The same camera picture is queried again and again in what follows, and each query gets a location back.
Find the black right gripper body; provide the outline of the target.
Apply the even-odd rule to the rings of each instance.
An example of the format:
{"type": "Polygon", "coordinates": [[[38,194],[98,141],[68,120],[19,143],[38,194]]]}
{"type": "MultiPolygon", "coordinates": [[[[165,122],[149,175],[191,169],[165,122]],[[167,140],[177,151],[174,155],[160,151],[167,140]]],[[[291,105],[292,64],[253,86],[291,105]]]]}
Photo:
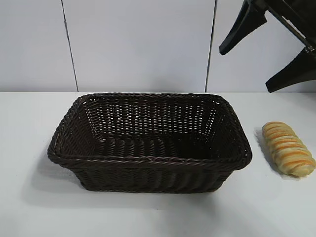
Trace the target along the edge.
{"type": "Polygon", "coordinates": [[[311,1],[265,0],[268,11],[311,52],[311,1]]]}

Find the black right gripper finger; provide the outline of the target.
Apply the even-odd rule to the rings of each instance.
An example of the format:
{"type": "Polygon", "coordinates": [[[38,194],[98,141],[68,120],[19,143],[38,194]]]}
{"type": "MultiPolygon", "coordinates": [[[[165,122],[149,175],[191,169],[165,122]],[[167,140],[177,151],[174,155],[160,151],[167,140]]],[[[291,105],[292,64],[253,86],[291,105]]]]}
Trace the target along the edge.
{"type": "Polygon", "coordinates": [[[220,54],[227,54],[248,34],[265,24],[267,9],[264,0],[244,0],[231,30],[219,46],[220,54]]]}
{"type": "Polygon", "coordinates": [[[266,88],[272,93],[311,80],[316,80],[316,51],[305,47],[285,68],[266,82],[266,88]]]}

